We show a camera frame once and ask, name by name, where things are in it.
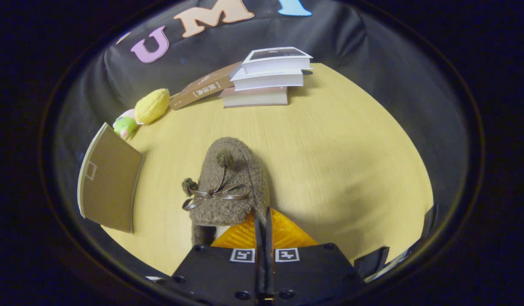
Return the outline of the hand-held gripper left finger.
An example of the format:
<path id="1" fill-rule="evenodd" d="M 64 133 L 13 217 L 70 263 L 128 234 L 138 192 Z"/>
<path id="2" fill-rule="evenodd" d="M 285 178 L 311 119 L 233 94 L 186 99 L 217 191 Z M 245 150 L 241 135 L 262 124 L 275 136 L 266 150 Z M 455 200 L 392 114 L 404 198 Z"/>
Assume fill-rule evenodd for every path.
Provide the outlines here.
<path id="1" fill-rule="evenodd" d="M 248 246 L 198 244 L 159 281 L 161 287 L 205 306 L 259 306 L 266 283 L 265 234 L 254 213 L 234 229 L 247 234 Z"/>

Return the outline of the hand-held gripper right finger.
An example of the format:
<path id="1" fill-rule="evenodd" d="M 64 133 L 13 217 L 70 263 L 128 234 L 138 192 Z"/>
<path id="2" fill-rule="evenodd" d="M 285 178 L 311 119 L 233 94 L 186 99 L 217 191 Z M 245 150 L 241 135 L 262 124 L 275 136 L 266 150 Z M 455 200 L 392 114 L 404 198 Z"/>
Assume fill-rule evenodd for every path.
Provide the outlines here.
<path id="1" fill-rule="evenodd" d="M 278 247 L 275 213 L 267 211 L 266 306 L 331 306 L 365 287 L 334 243 Z"/>

